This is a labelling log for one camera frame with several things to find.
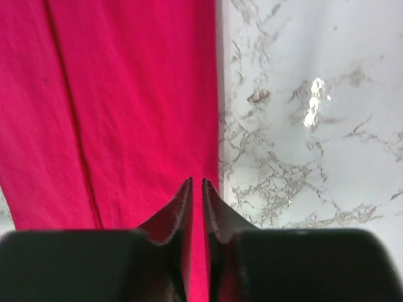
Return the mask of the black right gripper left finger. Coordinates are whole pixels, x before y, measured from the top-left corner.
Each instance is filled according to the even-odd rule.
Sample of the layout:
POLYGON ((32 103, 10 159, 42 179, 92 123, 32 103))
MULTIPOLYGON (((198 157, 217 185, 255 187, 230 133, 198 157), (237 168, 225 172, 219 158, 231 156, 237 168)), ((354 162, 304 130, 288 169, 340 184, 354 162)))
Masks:
POLYGON ((9 232, 2 301, 186 301, 193 181, 132 230, 9 232))

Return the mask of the magenta t-shirt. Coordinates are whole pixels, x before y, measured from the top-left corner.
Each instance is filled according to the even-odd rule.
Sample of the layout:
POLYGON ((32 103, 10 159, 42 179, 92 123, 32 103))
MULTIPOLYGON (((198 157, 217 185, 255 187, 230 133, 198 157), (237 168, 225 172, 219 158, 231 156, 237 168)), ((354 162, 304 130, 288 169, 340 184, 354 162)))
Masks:
POLYGON ((18 230, 134 228, 218 180, 214 1, 2 1, 1 189, 18 230))

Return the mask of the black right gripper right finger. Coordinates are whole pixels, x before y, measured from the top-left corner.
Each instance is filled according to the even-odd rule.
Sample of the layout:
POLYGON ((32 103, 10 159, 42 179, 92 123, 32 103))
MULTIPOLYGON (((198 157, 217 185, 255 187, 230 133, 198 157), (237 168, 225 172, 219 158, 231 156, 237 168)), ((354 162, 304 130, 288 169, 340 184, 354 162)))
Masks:
POLYGON ((260 229, 203 180, 211 301, 401 301, 382 243, 356 228, 260 229))

